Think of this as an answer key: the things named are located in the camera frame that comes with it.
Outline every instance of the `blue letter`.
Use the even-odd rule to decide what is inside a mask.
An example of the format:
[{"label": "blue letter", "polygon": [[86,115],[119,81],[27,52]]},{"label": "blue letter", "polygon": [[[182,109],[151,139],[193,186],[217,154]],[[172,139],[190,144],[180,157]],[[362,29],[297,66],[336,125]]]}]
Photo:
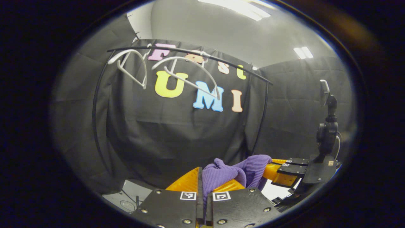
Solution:
[{"label": "blue letter", "polygon": [[[206,91],[209,91],[208,85],[205,82],[196,81],[196,85]],[[220,92],[219,100],[217,97],[214,98],[213,96],[207,94],[206,92],[197,90],[197,100],[196,100],[196,102],[193,103],[194,108],[200,108],[200,109],[204,108],[204,104],[203,104],[203,101],[204,101],[207,109],[209,109],[212,105],[212,102],[214,102],[214,105],[212,106],[212,110],[217,111],[217,112],[222,112],[224,110],[224,108],[222,107],[222,93],[224,92],[224,89],[218,86],[218,90]]]}]

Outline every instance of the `white ceiling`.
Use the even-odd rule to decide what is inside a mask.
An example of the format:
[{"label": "white ceiling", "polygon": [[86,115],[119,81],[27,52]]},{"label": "white ceiling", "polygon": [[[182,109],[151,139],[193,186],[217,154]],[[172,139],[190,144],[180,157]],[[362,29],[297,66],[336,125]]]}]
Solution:
[{"label": "white ceiling", "polygon": [[271,16],[257,22],[197,0],[157,0],[129,12],[128,19],[142,39],[210,47],[256,67],[298,59],[295,47],[307,46],[314,57],[336,57],[324,40],[290,13],[265,11]]}]

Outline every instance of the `foam letter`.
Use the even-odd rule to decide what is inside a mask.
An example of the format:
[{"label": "foam letter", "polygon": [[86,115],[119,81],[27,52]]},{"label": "foam letter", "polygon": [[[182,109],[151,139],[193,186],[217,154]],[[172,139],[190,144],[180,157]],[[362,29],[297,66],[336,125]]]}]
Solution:
[{"label": "foam letter", "polygon": [[[157,43],[155,44],[156,47],[173,47],[175,48],[176,45],[173,44],[165,44],[165,43]],[[148,57],[148,60],[155,60],[155,61],[161,61],[162,58],[162,54],[163,56],[167,56],[169,54],[169,50],[160,50],[160,49],[155,49],[152,53],[152,55],[150,55]]]},{"label": "foam letter", "polygon": [[234,112],[242,112],[242,107],[241,107],[241,95],[242,92],[239,90],[231,90],[233,94],[233,107],[232,111]]},{"label": "foam letter", "polygon": [[[196,85],[206,91],[209,91],[208,86],[205,82],[196,81]],[[197,90],[197,100],[196,100],[196,102],[193,103],[193,107],[199,108],[199,109],[204,108],[204,104],[203,104],[203,101],[204,101],[207,109],[211,108],[212,103],[214,103],[214,105],[212,105],[212,110],[217,111],[217,112],[222,112],[224,110],[224,108],[222,107],[222,93],[224,92],[224,89],[218,86],[218,90],[220,92],[219,100],[217,99],[217,97],[214,98],[213,96],[207,94],[206,92]]]},{"label": "foam letter", "polygon": [[224,73],[224,74],[229,74],[229,65],[228,64],[226,64],[226,63],[223,63],[223,62],[218,62],[218,70],[221,72],[221,73]]},{"label": "foam letter", "polygon": [[[156,72],[156,75],[158,76],[158,78],[156,79],[155,91],[160,96],[174,98],[178,97],[183,92],[183,81],[177,79],[176,88],[174,90],[169,90],[167,89],[167,81],[169,80],[169,77],[171,75],[168,74],[166,71],[158,71]],[[184,79],[188,78],[188,75],[185,73],[176,73],[176,75]]]},{"label": "foam letter", "polygon": [[238,77],[239,77],[240,79],[242,79],[242,80],[245,80],[245,79],[246,79],[246,76],[243,75],[243,71],[242,71],[241,69],[239,69],[239,68],[236,68],[236,75],[238,75]]}]

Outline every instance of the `white plastic hanger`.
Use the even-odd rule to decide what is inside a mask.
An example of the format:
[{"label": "white plastic hanger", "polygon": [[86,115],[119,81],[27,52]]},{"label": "white plastic hanger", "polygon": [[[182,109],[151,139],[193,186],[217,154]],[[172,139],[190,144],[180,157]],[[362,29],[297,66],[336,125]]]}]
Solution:
[{"label": "white plastic hanger", "polygon": [[[166,66],[163,67],[163,69],[164,69],[168,74],[170,74],[171,76],[173,76],[173,77],[175,77],[175,78],[177,78],[177,79],[179,79],[179,80],[181,80],[181,81],[183,81],[183,82],[185,82],[185,83],[191,85],[192,87],[195,87],[195,88],[197,88],[197,89],[199,89],[199,90],[201,90],[201,91],[203,91],[203,92],[205,92],[205,93],[208,93],[209,95],[211,95],[211,96],[213,96],[213,97],[216,97],[218,100],[220,100],[220,92],[219,92],[219,90],[218,90],[217,83],[215,82],[215,80],[214,80],[214,78],[212,77],[212,75],[211,75],[204,67],[202,67],[200,64],[198,64],[198,63],[196,63],[196,62],[194,62],[194,61],[191,61],[191,60],[188,59],[188,58],[180,57],[180,56],[174,56],[174,57],[165,58],[165,59],[162,59],[161,61],[157,62],[155,65],[153,65],[153,66],[152,66],[152,70],[156,69],[156,67],[158,67],[158,66],[159,66],[160,64],[162,64],[163,62],[166,62],[166,61],[169,61],[169,60],[172,60],[172,59],[174,59],[175,62],[173,63],[173,66],[172,66],[171,71],[169,71]],[[191,82],[189,82],[189,81],[187,81],[187,80],[185,80],[185,79],[183,79],[183,78],[181,78],[181,77],[175,75],[175,74],[173,73],[173,70],[174,70],[175,64],[176,64],[176,62],[177,62],[177,59],[184,59],[184,60],[186,60],[186,61],[188,61],[188,62],[191,62],[191,63],[197,65],[198,67],[200,67],[200,68],[209,76],[209,78],[210,78],[210,79],[212,80],[212,82],[214,83],[214,93],[212,94],[211,92],[202,89],[201,87],[197,86],[196,84],[191,83]]]},{"label": "white plastic hanger", "polygon": [[[151,51],[151,49],[149,49],[149,51],[148,51],[147,53],[145,53],[145,54],[142,56],[137,50],[128,49],[128,50],[125,50],[125,51],[122,51],[122,52],[116,54],[114,57],[112,57],[112,58],[108,61],[108,64],[109,64],[109,65],[110,65],[110,64],[113,64],[119,57],[121,57],[121,56],[124,55],[124,54],[127,54],[127,55],[125,56],[124,60],[122,61],[122,63],[121,63],[120,60],[117,61],[117,68],[118,68],[121,72],[123,72],[124,74],[128,75],[132,80],[134,80],[134,81],[135,81],[136,83],[138,83],[140,86],[142,86],[143,89],[146,89],[146,83],[147,83],[147,80],[146,80],[146,78],[147,78],[147,77],[146,77],[146,76],[147,76],[147,69],[146,69],[145,57],[150,53],[150,51]],[[125,62],[126,62],[126,60],[128,59],[128,57],[129,57],[129,55],[130,55],[131,53],[135,53],[137,56],[139,56],[139,57],[142,59],[143,67],[144,67],[144,69],[145,69],[145,76],[143,77],[142,83],[140,83],[134,76],[132,76],[128,71],[126,71],[126,70],[123,68],[123,66],[124,66],[124,64],[125,64]]]}]

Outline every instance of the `purple knit fabric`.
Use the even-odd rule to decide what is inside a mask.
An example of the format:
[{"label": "purple knit fabric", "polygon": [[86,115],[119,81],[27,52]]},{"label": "purple knit fabric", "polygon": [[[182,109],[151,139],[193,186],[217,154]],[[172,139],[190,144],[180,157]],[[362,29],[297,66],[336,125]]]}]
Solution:
[{"label": "purple knit fabric", "polygon": [[263,172],[270,162],[271,157],[268,155],[253,155],[236,165],[227,166],[221,159],[215,158],[214,164],[209,164],[202,170],[204,214],[208,193],[232,179],[244,187],[258,187],[261,191],[267,181],[262,177]]}]

